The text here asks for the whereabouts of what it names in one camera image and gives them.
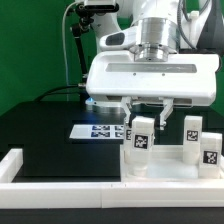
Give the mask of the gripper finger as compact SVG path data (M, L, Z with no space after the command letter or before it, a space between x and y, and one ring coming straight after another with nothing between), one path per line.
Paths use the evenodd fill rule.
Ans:
M125 112L124 122L128 127L132 126L132 116L131 116L131 109L132 109L132 99L130 97L123 97L121 99L121 107Z
M160 106L162 107L162 111L160 112L159 115L159 124L158 124L158 128L160 130L163 130L165 128L166 120L173 112L173 101L174 101L173 98L163 98L160 103Z

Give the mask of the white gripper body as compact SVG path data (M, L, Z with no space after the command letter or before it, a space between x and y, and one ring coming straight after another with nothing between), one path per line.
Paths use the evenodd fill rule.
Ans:
M171 54L166 62L136 62L128 51L99 53L93 60L86 90L96 101L209 106L216 98L216 54Z

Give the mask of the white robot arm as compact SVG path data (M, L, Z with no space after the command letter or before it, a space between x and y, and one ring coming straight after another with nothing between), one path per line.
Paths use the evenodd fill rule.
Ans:
M86 83L102 106L120 106L126 120L135 104L163 107L162 129L175 106L209 106L224 56L220 0L75 0L82 31L95 31L98 52Z

